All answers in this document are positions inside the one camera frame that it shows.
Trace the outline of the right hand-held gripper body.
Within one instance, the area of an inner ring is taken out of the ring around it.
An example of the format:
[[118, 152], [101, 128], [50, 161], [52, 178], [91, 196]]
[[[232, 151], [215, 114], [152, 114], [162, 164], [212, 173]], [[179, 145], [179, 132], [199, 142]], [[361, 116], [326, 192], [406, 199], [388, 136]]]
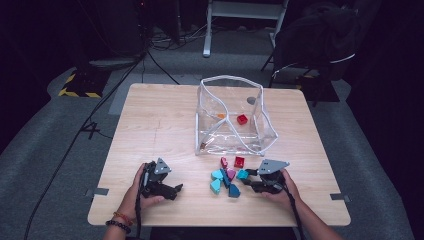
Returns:
[[280, 193], [286, 187], [282, 170], [289, 165], [286, 161], [264, 159], [257, 170], [261, 182], [255, 187], [255, 192]]

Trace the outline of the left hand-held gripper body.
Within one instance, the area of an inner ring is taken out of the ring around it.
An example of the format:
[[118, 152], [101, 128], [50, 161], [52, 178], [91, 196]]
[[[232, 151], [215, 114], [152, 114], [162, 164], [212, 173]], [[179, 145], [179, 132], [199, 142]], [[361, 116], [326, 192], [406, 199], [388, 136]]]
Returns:
[[169, 191], [168, 185], [163, 184], [163, 180], [171, 172], [171, 168], [162, 158], [152, 161], [144, 166], [140, 178], [140, 191], [144, 197], [150, 195], [162, 196]]

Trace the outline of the slim blue toy block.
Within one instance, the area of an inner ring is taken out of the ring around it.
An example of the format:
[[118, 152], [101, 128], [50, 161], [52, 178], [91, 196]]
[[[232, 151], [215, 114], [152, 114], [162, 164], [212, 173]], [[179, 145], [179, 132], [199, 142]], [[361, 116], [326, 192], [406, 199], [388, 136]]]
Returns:
[[221, 174], [222, 174], [222, 176], [223, 176], [223, 183], [224, 183], [224, 186], [227, 188], [227, 189], [229, 189], [229, 187], [230, 187], [230, 185], [231, 185], [231, 182], [230, 182], [230, 180], [229, 180], [229, 178], [228, 178], [228, 175], [227, 175], [227, 172], [226, 172], [226, 170], [224, 169], [224, 168], [221, 168], [220, 169], [220, 172], [221, 172]]

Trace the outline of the clear plastic bag white trim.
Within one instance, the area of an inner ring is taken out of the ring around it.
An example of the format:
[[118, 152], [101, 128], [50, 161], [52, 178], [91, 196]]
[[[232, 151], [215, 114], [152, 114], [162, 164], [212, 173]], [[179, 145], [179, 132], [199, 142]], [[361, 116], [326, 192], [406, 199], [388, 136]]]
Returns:
[[[217, 114], [226, 114], [219, 119]], [[239, 125], [237, 116], [248, 118]], [[264, 102], [264, 88], [249, 79], [230, 75], [200, 81], [195, 115], [195, 153], [260, 155], [277, 141]]]

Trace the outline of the person's left hand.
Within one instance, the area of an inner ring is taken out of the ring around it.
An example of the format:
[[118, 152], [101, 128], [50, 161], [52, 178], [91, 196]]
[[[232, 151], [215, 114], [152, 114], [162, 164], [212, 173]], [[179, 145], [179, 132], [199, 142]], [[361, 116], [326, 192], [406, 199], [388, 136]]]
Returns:
[[[125, 215], [130, 220], [134, 220], [136, 218], [136, 200], [143, 169], [144, 164], [142, 164], [137, 170], [132, 185], [126, 191], [123, 200], [117, 209], [118, 213]], [[163, 196], [149, 196], [148, 198], [141, 197], [139, 206], [142, 210], [144, 210], [160, 203], [163, 200]]]

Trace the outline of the person's right hand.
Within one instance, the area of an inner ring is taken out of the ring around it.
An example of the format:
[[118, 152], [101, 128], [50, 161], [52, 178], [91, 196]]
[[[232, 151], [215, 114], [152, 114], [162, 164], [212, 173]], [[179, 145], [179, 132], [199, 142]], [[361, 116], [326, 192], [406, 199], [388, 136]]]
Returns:
[[266, 199], [277, 203], [278, 205], [282, 206], [286, 210], [291, 210], [291, 200], [294, 200], [295, 203], [300, 202], [300, 195], [298, 188], [294, 181], [292, 180], [290, 174], [286, 169], [283, 169], [281, 171], [282, 175], [284, 176], [285, 183], [287, 186], [288, 191], [282, 190], [278, 194], [271, 194], [268, 192], [262, 192], [261, 195], [265, 197]]

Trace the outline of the black base with yellow stripes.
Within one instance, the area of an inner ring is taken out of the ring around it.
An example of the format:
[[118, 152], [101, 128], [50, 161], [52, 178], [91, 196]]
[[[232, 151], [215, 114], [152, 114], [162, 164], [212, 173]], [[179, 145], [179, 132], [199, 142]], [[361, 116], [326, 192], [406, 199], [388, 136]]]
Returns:
[[110, 71], [93, 70], [91, 72], [82, 72], [74, 70], [65, 81], [58, 95], [101, 98], [110, 75]]

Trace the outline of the white metal stand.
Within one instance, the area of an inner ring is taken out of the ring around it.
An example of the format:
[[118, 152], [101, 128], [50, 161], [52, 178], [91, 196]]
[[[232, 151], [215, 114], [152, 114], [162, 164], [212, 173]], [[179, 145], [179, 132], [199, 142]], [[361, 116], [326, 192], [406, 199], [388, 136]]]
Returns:
[[213, 17], [275, 20], [274, 31], [269, 34], [271, 44], [275, 46], [275, 37], [283, 24], [289, 1], [282, 0], [281, 3], [271, 4], [208, 0], [203, 56], [208, 58], [211, 55]]

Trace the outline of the black equipment stand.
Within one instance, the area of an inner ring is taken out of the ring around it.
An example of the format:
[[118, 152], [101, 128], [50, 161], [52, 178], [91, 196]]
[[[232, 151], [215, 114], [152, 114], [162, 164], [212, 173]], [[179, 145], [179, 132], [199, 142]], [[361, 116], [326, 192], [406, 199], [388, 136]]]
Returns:
[[74, 0], [100, 43], [101, 59], [133, 65], [146, 55], [146, 33], [138, 0]]

